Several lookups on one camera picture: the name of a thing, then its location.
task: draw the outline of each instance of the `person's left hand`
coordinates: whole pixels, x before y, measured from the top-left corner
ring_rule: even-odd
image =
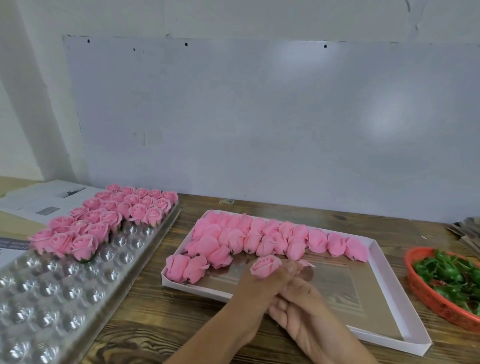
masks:
[[[270,276],[259,279],[250,272],[253,263],[245,267],[232,298],[222,310],[239,329],[240,346],[253,340],[273,298],[303,269],[300,263],[285,260]]]

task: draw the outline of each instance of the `wooden table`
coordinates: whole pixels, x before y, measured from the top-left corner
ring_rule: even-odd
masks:
[[[406,283],[405,251],[424,245],[471,256],[440,223],[352,214],[236,200],[219,205],[219,198],[180,195],[181,213],[159,249],[141,272],[113,317],[98,335],[83,363],[162,363],[202,325],[222,303],[163,288],[160,272],[195,221],[208,209],[288,220],[375,239],[413,302],[434,346],[422,358],[366,343],[381,363],[480,363],[480,334],[437,317],[423,306]],[[242,348],[233,363],[311,363],[289,336],[265,317],[253,342]]]

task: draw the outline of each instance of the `orange basket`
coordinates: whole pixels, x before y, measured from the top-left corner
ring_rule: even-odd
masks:
[[[450,302],[445,297],[435,292],[417,273],[415,273],[415,270],[413,270],[413,263],[428,256],[433,257],[433,251],[433,248],[418,247],[408,250],[405,254],[405,264],[407,265],[408,282],[410,287],[419,300],[433,313],[452,324],[460,326],[461,328],[480,333],[480,316],[474,315],[463,308],[458,307],[453,302]],[[456,255],[465,259],[465,257],[455,253],[447,252],[447,254]]]

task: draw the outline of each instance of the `person's right hand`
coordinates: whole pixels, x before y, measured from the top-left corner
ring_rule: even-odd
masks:
[[[378,363],[314,286],[294,278],[280,294],[268,313],[314,363]]]

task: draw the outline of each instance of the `whiteboard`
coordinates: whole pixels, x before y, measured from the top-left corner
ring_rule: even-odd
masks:
[[[65,37],[94,186],[480,215],[480,47]]]

